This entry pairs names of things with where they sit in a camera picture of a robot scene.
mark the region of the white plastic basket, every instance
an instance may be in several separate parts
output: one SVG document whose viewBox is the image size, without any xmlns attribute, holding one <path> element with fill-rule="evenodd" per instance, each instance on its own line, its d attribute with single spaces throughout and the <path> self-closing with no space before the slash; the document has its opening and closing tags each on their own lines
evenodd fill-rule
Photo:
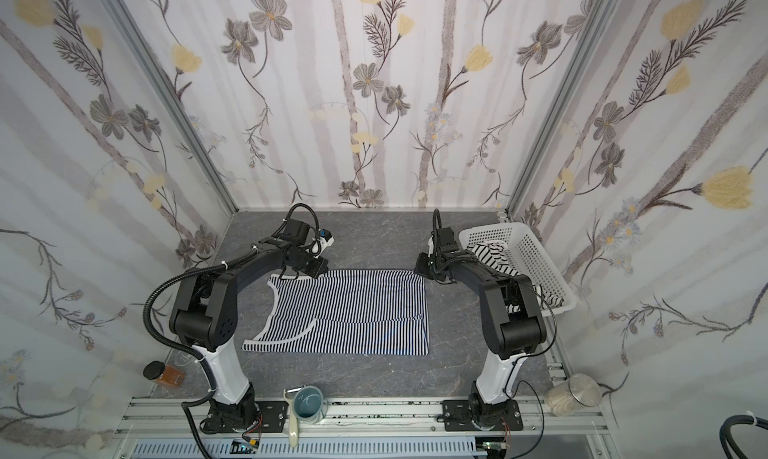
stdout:
<svg viewBox="0 0 768 459">
<path fill-rule="evenodd" d="M 554 267 L 554 262 L 542 243 L 527 225 L 522 222 L 479 225 L 464 229 L 458 234 L 458 242 L 464 249 L 488 240 L 502 240 L 507 243 L 509 250 L 505 251 L 505 254 L 509 263 L 531 278 L 534 284 L 541 285 L 544 297 L 553 295 L 563 299 L 562 304 L 556 307 L 550 303 L 553 313 L 561 314 L 576 307 L 576 296 L 562 274 Z M 542 315 L 550 315 L 545 305 L 542 306 Z"/>
</svg>

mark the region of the vent grille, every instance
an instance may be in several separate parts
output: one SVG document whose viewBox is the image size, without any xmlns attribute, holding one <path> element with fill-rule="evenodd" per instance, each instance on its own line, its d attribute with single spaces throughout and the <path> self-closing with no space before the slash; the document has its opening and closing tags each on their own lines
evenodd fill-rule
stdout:
<svg viewBox="0 0 768 459">
<path fill-rule="evenodd" d="M 232 439 L 203 439 L 208 452 L 218 459 L 298 458 L 364 459 L 368 457 L 476 457 L 475 438 L 461 437 L 307 437 L 291 448 L 287 438 L 265 438 L 259 450 L 241 447 L 232 451 Z M 142 439 L 131 459 L 187 459 L 200 453 L 192 439 Z"/>
</svg>

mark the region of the glass jar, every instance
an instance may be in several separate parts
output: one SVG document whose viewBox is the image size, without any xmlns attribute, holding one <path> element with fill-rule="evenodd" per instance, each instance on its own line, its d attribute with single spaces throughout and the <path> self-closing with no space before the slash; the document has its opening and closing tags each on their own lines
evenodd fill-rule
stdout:
<svg viewBox="0 0 768 459">
<path fill-rule="evenodd" d="M 179 387 L 185 375 L 183 371 L 161 361 L 152 361 L 144 368 L 144 377 L 166 387 Z"/>
<path fill-rule="evenodd" d="M 600 386 L 586 374 L 574 374 L 544 394 L 544 403 L 552 414 L 567 416 L 585 407 L 600 404 Z"/>
</svg>

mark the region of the striped shirt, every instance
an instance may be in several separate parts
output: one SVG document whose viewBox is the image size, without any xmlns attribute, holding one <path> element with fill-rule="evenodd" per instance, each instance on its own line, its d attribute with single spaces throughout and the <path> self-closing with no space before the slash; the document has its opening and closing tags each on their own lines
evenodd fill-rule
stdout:
<svg viewBox="0 0 768 459">
<path fill-rule="evenodd" d="M 245 351 L 426 355 L 423 278 L 406 270 L 332 270 L 267 284 L 274 305 Z"/>
</svg>

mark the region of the floor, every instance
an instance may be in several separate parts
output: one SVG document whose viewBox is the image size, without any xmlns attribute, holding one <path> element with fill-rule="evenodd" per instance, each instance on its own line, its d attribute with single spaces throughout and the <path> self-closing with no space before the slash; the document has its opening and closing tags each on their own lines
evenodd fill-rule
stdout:
<svg viewBox="0 0 768 459">
<path fill-rule="evenodd" d="M 221 245 L 219 257 L 246 253 L 249 244 L 271 234 L 284 212 L 238 212 Z M 335 243 L 323 256 L 332 269 L 413 269 L 418 253 L 427 250 L 432 230 L 430 212 L 322 212 L 320 227 L 331 231 Z M 310 222 L 308 214 L 298 214 Z M 442 222 L 458 236 L 475 225 L 492 224 L 494 212 L 444 212 Z M 240 364 L 257 397 L 278 397 L 285 387 L 312 384 L 336 397 L 466 396 L 485 361 L 476 296 L 462 284 L 426 281 L 429 314 L 429 355 L 320 355 L 246 352 L 244 339 L 264 327 L 273 304 L 267 276 L 240 293 L 235 344 Z M 187 372 L 181 387 L 157 387 L 152 397 L 198 397 L 207 382 L 189 356 L 176 351 L 170 363 Z M 543 356 L 525 362 L 518 379 L 541 395 L 552 387 Z"/>
</svg>

